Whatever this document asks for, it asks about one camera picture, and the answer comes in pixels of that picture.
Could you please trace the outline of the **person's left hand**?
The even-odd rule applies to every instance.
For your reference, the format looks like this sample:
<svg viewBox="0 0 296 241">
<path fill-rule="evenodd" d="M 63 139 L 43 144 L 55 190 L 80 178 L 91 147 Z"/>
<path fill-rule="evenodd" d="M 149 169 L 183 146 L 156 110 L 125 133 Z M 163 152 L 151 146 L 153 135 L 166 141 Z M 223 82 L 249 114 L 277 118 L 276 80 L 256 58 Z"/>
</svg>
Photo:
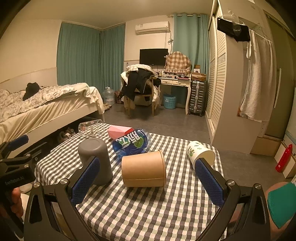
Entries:
<svg viewBox="0 0 296 241">
<path fill-rule="evenodd" d="M 11 201 L 12 204 L 10 205 L 11 211 L 18 217 L 22 218 L 23 216 L 23 206 L 22 206 L 22 199 L 21 199 L 21 191 L 20 188 L 17 187 L 13 189 L 11 192 Z M 8 218 L 9 215 L 3 206 L 3 202 L 1 201 L 1 217 Z"/>
</svg>

